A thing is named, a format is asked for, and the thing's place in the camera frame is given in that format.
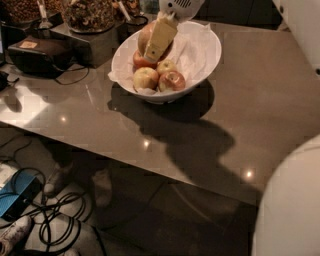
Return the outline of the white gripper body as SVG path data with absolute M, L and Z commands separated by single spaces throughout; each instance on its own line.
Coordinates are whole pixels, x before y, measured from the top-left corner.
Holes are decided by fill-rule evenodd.
M 171 15 L 178 22 L 193 19 L 205 0 L 159 0 L 159 8 L 162 13 Z

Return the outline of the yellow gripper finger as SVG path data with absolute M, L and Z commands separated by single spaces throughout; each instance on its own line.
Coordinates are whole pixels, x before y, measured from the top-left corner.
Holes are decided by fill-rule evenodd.
M 177 34 L 174 15 L 161 14 L 143 28 L 143 57 L 156 63 L 167 51 Z

